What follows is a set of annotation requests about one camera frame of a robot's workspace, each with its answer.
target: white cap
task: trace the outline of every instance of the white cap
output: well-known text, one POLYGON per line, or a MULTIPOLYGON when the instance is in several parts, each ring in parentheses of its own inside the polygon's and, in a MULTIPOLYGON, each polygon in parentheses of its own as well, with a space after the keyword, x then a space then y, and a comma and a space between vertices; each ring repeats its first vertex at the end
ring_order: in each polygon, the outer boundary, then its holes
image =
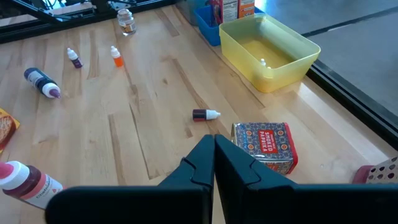
POLYGON ((70 48, 68 48, 68 57, 70 60, 76 60, 78 58, 76 52, 70 48))
POLYGON ((61 95, 61 89, 60 89, 56 84, 54 84, 54 83, 47 83, 47 84, 45 84, 45 85, 43 86, 43 89, 42 89, 43 94, 44 94, 46 97, 48 97, 48 98, 55 98, 54 95, 51 95, 51 94, 50 94, 50 91, 51 91, 51 90, 54 90, 54 91, 58 92, 59 95, 61 95))
POLYGON ((216 119, 221 115, 221 113, 215 110, 206 110, 206 120, 208 119, 216 119))
POLYGON ((121 15, 121 16, 129 14, 129 13, 131 13, 131 12, 128 9, 120 9, 118 11, 118 14, 121 15))
POLYGON ((119 53, 118 49, 114 46, 111 47, 111 55, 113 58, 120 57, 120 53, 119 53))
POLYGON ((7 177, 0 179, 0 188, 3 190, 12 190, 27 180, 30 171, 27 166, 17 161, 10 161, 6 164, 12 165, 14 169, 7 177))

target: yellow tub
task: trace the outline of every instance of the yellow tub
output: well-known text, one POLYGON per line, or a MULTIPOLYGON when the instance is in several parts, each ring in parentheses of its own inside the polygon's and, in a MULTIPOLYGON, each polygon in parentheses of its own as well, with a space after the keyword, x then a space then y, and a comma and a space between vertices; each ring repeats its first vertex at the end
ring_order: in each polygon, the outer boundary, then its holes
POLYGON ((220 39, 223 55, 264 93, 301 80, 321 51, 267 14, 223 23, 220 39))

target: wooden table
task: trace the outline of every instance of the wooden table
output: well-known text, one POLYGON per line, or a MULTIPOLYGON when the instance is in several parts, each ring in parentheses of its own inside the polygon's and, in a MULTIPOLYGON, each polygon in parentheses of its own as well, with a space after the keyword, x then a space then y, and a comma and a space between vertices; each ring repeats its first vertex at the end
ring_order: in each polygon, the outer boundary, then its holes
MULTIPOLYGON (((129 37, 113 19, 0 45, 0 107, 21 122, 1 161, 32 164, 69 187, 156 185, 204 134, 230 137, 232 123, 248 121, 289 123, 299 162, 288 178, 298 183, 348 183, 361 165, 397 155, 307 77, 258 92, 175 6, 135 17, 129 37), (124 67, 114 66, 111 45, 124 67), (50 75, 62 99, 30 87, 29 67, 50 75), (222 115, 194 123, 194 108, 222 115)), ((214 201, 214 223, 223 223, 217 188, 214 201)), ((44 223, 43 211, 4 194, 0 220, 44 223)))

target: label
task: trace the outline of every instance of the label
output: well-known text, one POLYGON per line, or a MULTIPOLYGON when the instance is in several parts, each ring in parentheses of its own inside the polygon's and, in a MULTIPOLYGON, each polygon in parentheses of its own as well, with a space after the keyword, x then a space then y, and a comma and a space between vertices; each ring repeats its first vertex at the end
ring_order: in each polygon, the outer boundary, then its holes
POLYGON ((259 130, 259 142, 262 153, 278 153, 273 130, 259 130))
POLYGON ((75 66, 75 68, 81 68, 83 66, 83 64, 81 63, 79 58, 76 58, 74 60, 71 60, 73 65, 75 66))
POLYGON ((238 2, 224 1, 223 4, 223 22, 232 21, 238 18, 238 2))
POLYGON ((39 71, 30 72, 27 81, 34 87, 37 87, 41 78, 45 78, 39 71))
POLYGON ((238 17, 242 18, 253 14, 254 14, 254 0, 239 0, 238 17))
POLYGON ((131 24, 125 22, 119 22, 120 28, 124 33, 131 33, 136 31, 136 23, 133 21, 131 24))
POLYGON ((36 187, 28 194, 22 196, 21 199, 39 208, 45 209, 50 199, 61 190, 63 190, 62 184, 49 175, 44 174, 41 176, 36 187))

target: clear bottle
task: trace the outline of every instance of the clear bottle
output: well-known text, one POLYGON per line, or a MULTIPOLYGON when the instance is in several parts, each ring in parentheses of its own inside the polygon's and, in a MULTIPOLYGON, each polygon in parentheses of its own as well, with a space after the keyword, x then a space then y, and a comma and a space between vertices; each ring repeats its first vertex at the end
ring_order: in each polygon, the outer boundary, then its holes
POLYGON ((118 11, 118 21, 124 35, 136 33, 136 22, 128 9, 120 9, 118 11))

